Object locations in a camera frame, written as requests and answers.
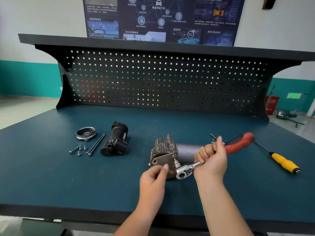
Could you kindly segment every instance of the blue workbench surface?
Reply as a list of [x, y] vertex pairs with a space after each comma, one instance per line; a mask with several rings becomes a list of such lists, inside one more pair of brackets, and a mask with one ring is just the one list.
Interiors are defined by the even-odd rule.
[[[92, 157], [69, 154], [96, 141], [77, 140], [79, 128], [108, 137], [113, 121], [129, 128], [123, 156], [104, 157], [100, 146]], [[249, 131], [303, 172], [289, 173], [255, 144], [229, 155], [224, 184], [243, 217], [315, 223], [315, 144], [255, 117], [138, 108], [73, 105], [0, 130], [0, 204], [132, 211], [157, 138], [205, 145], [210, 133], [228, 141]], [[193, 176], [166, 183], [160, 213], [203, 215]]]

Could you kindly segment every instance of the screwdriver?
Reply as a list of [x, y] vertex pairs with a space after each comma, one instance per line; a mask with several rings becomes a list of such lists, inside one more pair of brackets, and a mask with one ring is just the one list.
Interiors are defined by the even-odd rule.
[[[217, 139], [212, 133], [210, 134], [215, 140]], [[237, 136], [236, 138], [223, 143], [226, 149], [226, 154], [233, 154], [255, 141], [255, 137], [251, 132], [247, 132]]]
[[267, 150], [266, 148], [264, 148], [262, 145], [260, 145], [259, 143], [257, 143], [255, 141], [255, 143], [260, 146], [262, 149], [264, 149], [266, 152], [269, 153], [269, 155], [271, 155], [271, 157], [278, 162], [283, 168], [285, 168], [287, 171], [293, 173], [293, 174], [298, 174], [300, 173], [302, 170], [296, 165], [294, 164], [292, 161], [287, 160], [285, 157], [274, 153], [274, 152], [270, 152], [269, 150]]

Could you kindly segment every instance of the floor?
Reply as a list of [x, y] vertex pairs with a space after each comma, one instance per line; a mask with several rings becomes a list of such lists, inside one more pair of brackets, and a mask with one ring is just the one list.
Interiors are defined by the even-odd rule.
[[[58, 103], [58, 99], [38, 98], [38, 97], [0, 97], [0, 129], [31, 118], [45, 111], [53, 109]], [[295, 123], [287, 120], [277, 119], [277, 112], [270, 116], [270, 122], [277, 124], [307, 140], [315, 143], [315, 118], [307, 118], [305, 114], [300, 114], [294, 120], [304, 123], [295, 127]], [[0, 216], [0, 221], [8, 220], [11, 217]], [[84, 231], [73, 231], [74, 236], [107, 236], [109, 234], [91, 233]], [[293, 234], [268, 233], [269, 236], [293, 236]]]

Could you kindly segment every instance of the red handle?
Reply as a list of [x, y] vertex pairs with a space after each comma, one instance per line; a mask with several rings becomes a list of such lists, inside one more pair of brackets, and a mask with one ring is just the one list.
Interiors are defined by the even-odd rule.
[[233, 154], [239, 150], [242, 150], [254, 141], [255, 137], [251, 132], [240, 135], [225, 143], [226, 154]]

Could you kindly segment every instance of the finger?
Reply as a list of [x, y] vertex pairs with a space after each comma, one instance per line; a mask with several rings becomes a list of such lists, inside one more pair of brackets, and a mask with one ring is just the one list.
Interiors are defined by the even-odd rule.
[[217, 146], [216, 142], [212, 143], [212, 147], [215, 152], [216, 152], [216, 146]]
[[160, 165], [153, 166], [150, 169], [148, 169], [147, 171], [145, 171], [143, 173], [143, 175], [145, 177], [149, 178], [151, 180], [151, 182], [154, 182], [156, 180], [157, 176], [159, 175], [162, 168], [163, 168], [163, 166], [160, 166]]
[[199, 161], [201, 163], [204, 163], [204, 159], [202, 158], [202, 156], [200, 155], [200, 152], [196, 152], [195, 153], [195, 161]]
[[206, 153], [206, 149], [204, 147], [199, 148], [199, 153], [205, 161], [209, 159], [209, 155]]
[[223, 142], [222, 142], [222, 137], [221, 136], [219, 136], [218, 137], [218, 139], [217, 139], [217, 141], [216, 141], [216, 153], [218, 153], [218, 154], [226, 154], [226, 150], [225, 150], [225, 146], [224, 146], [224, 144], [223, 144]]
[[212, 144], [208, 144], [208, 145], [206, 145], [204, 148], [205, 148], [206, 153], [208, 154], [208, 156], [211, 157], [212, 155], [214, 155], [215, 151], [214, 151], [214, 149], [213, 149]]
[[158, 178], [156, 179], [156, 182], [158, 182], [159, 184], [165, 185], [167, 174], [168, 174], [168, 168], [169, 168], [168, 164], [165, 164], [163, 166], [163, 168], [161, 169], [161, 171], [158, 175]]

